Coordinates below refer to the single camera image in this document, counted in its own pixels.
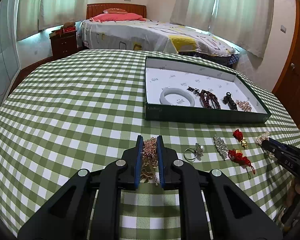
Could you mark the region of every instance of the wooden door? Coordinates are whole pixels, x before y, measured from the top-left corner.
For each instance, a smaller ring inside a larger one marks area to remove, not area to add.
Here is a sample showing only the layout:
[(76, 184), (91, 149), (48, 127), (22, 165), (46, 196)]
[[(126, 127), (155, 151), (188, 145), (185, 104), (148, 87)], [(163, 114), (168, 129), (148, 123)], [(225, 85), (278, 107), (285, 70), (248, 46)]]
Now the wooden door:
[(300, 128), (300, 2), (297, 0), (295, 34), (286, 65), (273, 93)]

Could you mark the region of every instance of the table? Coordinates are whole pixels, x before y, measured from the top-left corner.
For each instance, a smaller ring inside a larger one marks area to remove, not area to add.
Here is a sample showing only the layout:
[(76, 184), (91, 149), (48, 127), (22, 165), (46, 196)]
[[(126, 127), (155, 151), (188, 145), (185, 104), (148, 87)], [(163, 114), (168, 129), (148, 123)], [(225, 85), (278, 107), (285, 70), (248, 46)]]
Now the table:
[[(144, 62), (147, 55), (188, 60), (240, 75), (272, 113), (265, 124), (228, 126), (144, 120)], [(229, 149), (239, 148), (235, 129), (249, 143), (243, 153), (253, 175), (222, 160), (216, 134)], [(16, 235), (20, 227), (75, 172), (95, 171), (121, 157), (144, 139), (162, 135), (178, 157), (196, 142), (206, 150), (196, 169), (220, 169), (274, 219), (292, 175), (268, 159), (254, 143), (265, 131), (300, 148), (300, 132), (277, 98), (244, 75), (201, 58), (162, 52), (84, 50), (33, 71), (0, 108), (0, 217)], [(154, 183), (123, 191), (120, 235), (123, 239), (180, 238), (179, 197)]]

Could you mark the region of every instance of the blue gripper pad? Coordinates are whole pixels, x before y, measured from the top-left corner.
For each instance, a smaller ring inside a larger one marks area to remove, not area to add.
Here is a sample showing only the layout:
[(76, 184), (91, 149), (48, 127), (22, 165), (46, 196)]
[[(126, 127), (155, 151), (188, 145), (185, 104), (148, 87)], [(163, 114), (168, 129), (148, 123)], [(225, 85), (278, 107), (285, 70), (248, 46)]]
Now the blue gripper pad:
[(157, 155), (158, 155), (158, 169), (159, 169), (159, 181), (162, 188), (165, 188), (165, 181), (164, 181), (164, 166), (163, 166), (163, 159), (162, 159), (162, 149), (160, 146), (160, 138), (157, 137)]
[(136, 188), (138, 188), (140, 184), (140, 175), (141, 175), (141, 165), (142, 165), (142, 152), (143, 150), (143, 137), (141, 136), (139, 148), (138, 148), (138, 155), (137, 155), (137, 161), (136, 161), (136, 169), (134, 172), (134, 185)]

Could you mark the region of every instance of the pink pillow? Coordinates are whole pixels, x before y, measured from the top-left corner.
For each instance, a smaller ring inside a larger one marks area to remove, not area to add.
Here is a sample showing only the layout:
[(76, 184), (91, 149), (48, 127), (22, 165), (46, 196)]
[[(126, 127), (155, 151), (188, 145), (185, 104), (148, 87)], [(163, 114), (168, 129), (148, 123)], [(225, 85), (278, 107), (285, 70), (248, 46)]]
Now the pink pillow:
[(111, 21), (146, 21), (141, 15), (135, 13), (114, 14), (103, 13), (89, 19), (91, 22), (111, 22)]
[(110, 8), (107, 10), (104, 10), (103, 13), (117, 13), (117, 14), (126, 14), (128, 13), (126, 10), (118, 9), (118, 8)]

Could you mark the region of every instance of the gold charm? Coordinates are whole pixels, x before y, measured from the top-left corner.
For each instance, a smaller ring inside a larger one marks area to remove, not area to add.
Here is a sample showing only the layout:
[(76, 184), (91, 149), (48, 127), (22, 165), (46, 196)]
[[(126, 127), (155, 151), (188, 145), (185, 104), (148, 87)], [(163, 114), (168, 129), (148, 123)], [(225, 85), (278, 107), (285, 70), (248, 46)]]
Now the gold charm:
[(241, 140), (241, 145), (244, 149), (247, 149), (248, 148), (248, 142), (246, 139), (242, 139)]

